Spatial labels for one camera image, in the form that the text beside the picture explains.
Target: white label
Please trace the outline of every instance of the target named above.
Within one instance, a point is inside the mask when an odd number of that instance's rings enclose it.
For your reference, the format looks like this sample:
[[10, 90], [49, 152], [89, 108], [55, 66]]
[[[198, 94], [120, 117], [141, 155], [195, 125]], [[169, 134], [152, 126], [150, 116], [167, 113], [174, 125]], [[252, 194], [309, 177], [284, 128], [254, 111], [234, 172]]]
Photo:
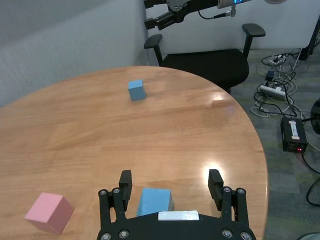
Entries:
[[296, 126], [296, 121], [289, 121], [289, 124], [291, 126], [291, 131], [292, 131], [292, 139], [299, 140], [300, 137], [298, 135], [297, 131], [297, 126]]
[[199, 220], [199, 213], [194, 211], [160, 211], [158, 213], [159, 221], [187, 221]]

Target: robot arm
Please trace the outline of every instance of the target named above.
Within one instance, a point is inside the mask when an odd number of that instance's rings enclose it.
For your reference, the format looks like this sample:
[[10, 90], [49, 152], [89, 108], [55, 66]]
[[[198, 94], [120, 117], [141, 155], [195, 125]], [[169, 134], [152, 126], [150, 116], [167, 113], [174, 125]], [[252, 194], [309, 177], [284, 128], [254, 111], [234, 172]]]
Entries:
[[[144, 21], [147, 29], [153, 29], [155, 26], [162, 30], [172, 24], [181, 23], [187, 14], [197, 12], [203, 9], [217, 7], [218, 9], [231, 7], [230, 11], [219, 14], [214, 18], [222, 18], [236, 15], [236, 5], [249, 2], [251, 0], [144, 0], [146, 9], [154, 5], [167, 4], [168, 12], [156, 17], [148, 18]], [[269, 4], [280, 4], [286, 0], [265, 0]]]

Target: chair seat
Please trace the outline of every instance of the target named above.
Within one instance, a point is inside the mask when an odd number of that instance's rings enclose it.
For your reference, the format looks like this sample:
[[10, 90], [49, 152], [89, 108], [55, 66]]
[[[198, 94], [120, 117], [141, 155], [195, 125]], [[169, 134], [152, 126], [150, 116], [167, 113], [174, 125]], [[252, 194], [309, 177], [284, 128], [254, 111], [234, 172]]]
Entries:
[[223, 89], [242, 83], [249, 75], [247, 59], [238, 49], [169, 54], [161, 67], [196, 74]]

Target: white wall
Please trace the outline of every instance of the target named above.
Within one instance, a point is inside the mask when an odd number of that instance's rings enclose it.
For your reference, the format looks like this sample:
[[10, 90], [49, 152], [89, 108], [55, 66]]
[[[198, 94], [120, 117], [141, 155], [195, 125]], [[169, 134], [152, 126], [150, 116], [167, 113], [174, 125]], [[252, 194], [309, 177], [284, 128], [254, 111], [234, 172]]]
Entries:
[[57, 81], [146, 65], [141, 0], [0, 0], [0, 106]]
[[[205, 17], [212, 17], [230, 8], [212, 7], [202, 10]], [[166, 5], [147, 9], [147, 17], [155, 18], [168, 11]], [[237, 5], [235, 17], [205, 20], [197, 12], [190, 13], [184, 22], [161, 31], [149, 30], [149, 35], [161, 33], [163, 54], [192, 53], [221, 49], [242, 49], [246, 35], [242, 24], [262, 26], [266, 36], [256, 38], [255, 49], [305, 48], [311, 39], [320, 14], [320, 0], [287, 0], [272, 5], [264, 0], [252, 0]]]

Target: gray wall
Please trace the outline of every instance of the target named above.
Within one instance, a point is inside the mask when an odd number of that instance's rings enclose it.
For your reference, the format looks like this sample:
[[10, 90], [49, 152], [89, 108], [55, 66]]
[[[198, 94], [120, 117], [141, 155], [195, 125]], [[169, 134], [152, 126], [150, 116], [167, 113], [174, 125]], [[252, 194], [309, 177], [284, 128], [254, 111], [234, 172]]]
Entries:
[[142, 0], [0, 0], [0, 106], [57, 81], [146, 65]]

